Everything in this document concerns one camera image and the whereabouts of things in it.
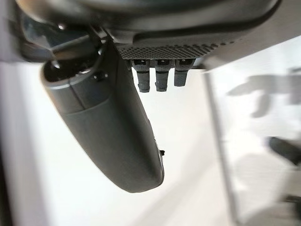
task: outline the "black plastic cover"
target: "black plastic cover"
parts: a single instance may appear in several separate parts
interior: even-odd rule
[[[45,64],[43,84],[70,131],[95,165],[117,186],[144,192],[163,182],[162,157],[127,69],[108,41],[85,74],[51,81]]]

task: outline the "perforated grille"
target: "perforated grille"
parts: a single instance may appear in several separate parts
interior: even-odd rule
[[[119,48],[124,59],[189,59],[204,56],[214,49],[218,44],[211,45],[174,45],[160,47],[129,47]]]

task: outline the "white wall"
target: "white wall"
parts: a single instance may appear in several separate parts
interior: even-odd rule
[[[201,71],[191,70],[184,88],[173,86],[172,72],[165,93],[155,91],[152,71],[151,91],[140,97],[166,151],[165,181],[129,194],[93,165],[69,132],[40,83],[40,65],[1,67],[6,167],[18,225],[230,225]]]
[[[301,36],[209,72],[242,222],[287,194],[301,195],[301,173],[267,145],[270,136],[301,144],[300,59]]]

